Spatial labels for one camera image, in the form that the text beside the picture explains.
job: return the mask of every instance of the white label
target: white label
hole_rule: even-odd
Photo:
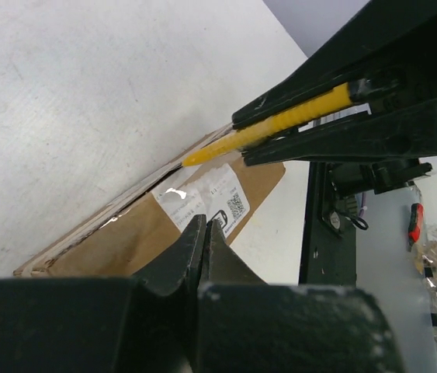
[[[211,169],[182,187],[172,185],[176,180],[165,180],[152,194],[180,232],[194,215],[206,214],[208,220],[220,222],[228,237],[250,210],[241,183],[228,164]]]

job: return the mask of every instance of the barcode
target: barcode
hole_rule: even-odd
[[[240,216],[244,213],[244,205],[242,204],[241,198],[239,197],[239,193],[234,194],[231,200],[227,201],[228,208],[232,211],[232,216],[234,220],[240,218]]]

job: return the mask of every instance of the bolt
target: bolt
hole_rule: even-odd
[[[341,219],[335,211],[330,214],[330,224],[332,224],[332,227],[334,227],[335,229],[341,228]]]

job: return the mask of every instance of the yellow handle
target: yellow handle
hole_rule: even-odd
[[[348,83],[334,87],[331,91],[315,97],[305,103],[278,113],[244,130],[229,134],[216,140],[214,143],[192,153],[182,162],[183,166],[194,166],[210,161],[219,155],[231,152],[238,148],[254,144],[255,142],[272,136],[287,128],[297,126],[323,117],[335,111],[351,106]]]

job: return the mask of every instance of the yellow screwdriver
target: yellow screwdriver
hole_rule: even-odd
[[[406,86],[406,74],[400,68],[385,68],[375,71],[368,78],[360,78],[335,86],[330,91],[309,99],[299,105],[219,138],[206,147],[193,152],[182,166],[194,166],[210,161],[219,155],[253,145],[286,130],[305,124],[310,120],[379,99]]]
[[[349,94],[349,84],[337,85],[331,91],[301,103],[281,113],[233,132],[206,147],[193,152],[182,162],[182,166],[195,166],[210,161],[219,155],[254,144],[287,128],[323,117],[335,111],[355,105]]]

